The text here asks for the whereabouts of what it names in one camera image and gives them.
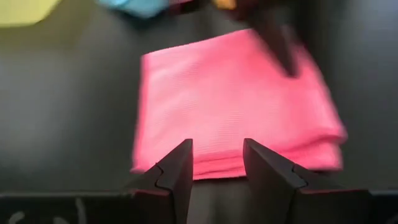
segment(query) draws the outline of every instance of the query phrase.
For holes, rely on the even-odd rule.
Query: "black surface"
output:
[[[186,139],[119,190],[0,192],[0,222],[186,224],[193,185],[192,139]]]
[[[303,36],[349,133],[336,178],[398,187],[398,3],[301,3],[311,8]],[[0,29],[0,190],[117,189],[131,178],[140,56],[241,28],[213,10],[156,23],[134,28],[89,0],[63,0],[39,24]],[[188,222],[244,223],[248,197],[244,180],[198,182]]]
[[[371,223],[397,223],[398,222],[398,191],[374,191]]]

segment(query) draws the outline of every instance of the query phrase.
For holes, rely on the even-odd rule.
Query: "microfiber cloth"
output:
[[[144,55],[132,170],[188,138],[195,180],[244,176],[244,138],[308,169],[340,169],[346,133],[319,69],[295,45],[289,78],[262,44],[240,30]]]
[[[97,0],[100,4],[148,19],[169,6],[169,0]]]

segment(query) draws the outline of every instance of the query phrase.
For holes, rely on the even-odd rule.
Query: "towel fold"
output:
[[[308,169],[340,169],[346,134],[317,66],[295,46],[298,77],[286,77],[261,44],[241,30],[143,56],[132,170],[187,138],[195,180],[244,176],[244,138]]]

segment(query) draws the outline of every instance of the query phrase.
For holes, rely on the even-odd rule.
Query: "black object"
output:
[[[252,139],[243,157],[262,223],[398,223],[398,192],[345,189]]]
[[[295,66],[293,56],[290,53],[289,42],[282,27],[278,25],[272,9],[255,7],[245,21],[264,41],[288,76],[294,77],[296,75]]]
[[[259,223],[398,222],[398,192],[345,189],[252,139],[244,140],[243,157]],[[2,194],[0,222],[183,224],[192,174],[192,140],[187,139],[120,192]]]
[[[286,0],[234,0],[236,8],[224,10],[233,19],[245,22],[250,28],[256,31],[259,38],[279,61],[289,77],[296,75],[293,56],[290,52],[288,38],[284,35],[282,27],[274,15],[274,8]],[[171,11],[174,14],[200,10],[205,5],[204,0],[181,1],[173,4]]]
[[[192,140],[187,139],[119,192],[2,193],[0,223],[183,224],[192,168]]]

